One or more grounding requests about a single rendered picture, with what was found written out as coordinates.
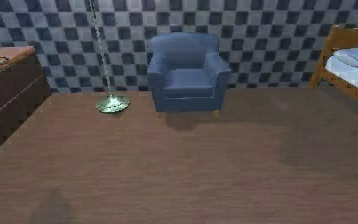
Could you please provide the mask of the silver floor lamp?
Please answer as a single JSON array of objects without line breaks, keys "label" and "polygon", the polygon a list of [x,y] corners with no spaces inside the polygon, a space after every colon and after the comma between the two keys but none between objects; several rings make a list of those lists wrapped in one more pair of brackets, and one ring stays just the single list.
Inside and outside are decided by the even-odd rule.
[{"label": "silver floor lamp", "polygon": [[103,74],[106,80],[106,98],[99,103],[96,104],[95,108],[105,114],[114,114],[127,109],[131,103],[130,99],[125,96],[115,95],[112,92],[111,88],[111,80],[109,70],[107,68],[107,60],[104,52],[104,47],[102,43],[102,35],[100,32],[99,24],[98,24],[98,16],[94,6],[94,0],[88,0],[90,10],[91,10],[91,18],[93,20],[95,35],[97,38],[97,43],[100,51],[100,59],[103,66]]}]

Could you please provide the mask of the dark brown chest of drawers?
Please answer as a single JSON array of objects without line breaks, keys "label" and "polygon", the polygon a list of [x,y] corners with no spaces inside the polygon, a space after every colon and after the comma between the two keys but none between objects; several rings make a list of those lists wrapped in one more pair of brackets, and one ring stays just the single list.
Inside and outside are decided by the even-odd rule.
[{"label": "dark brown chest of drawers", "polygon": [[34,46],[2,47],[0,56],[0,146],[50,95]]}]

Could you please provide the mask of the wooden bed with white mattress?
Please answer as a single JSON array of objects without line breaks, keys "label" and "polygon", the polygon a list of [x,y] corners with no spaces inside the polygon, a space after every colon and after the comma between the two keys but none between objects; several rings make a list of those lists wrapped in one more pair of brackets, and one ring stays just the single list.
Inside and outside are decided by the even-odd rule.
[{"label": "wooden bed with white mattress", "polygon": [[358,28],[332,25],[322,48],[308,87],[315,88],[320,80],[358,101],[358,68],[339,61],[334,53],[340,49],[358,48]]}]

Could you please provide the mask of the pale blue pillow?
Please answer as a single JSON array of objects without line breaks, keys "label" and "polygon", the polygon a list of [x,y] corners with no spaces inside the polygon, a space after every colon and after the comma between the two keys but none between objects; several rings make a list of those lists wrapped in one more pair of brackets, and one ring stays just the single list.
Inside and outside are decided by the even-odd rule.
[{"label": "pale blue pillow", "polygon": [[339,61],[358,68],[358,48],[340,49],[334,53],[334,56]]}]

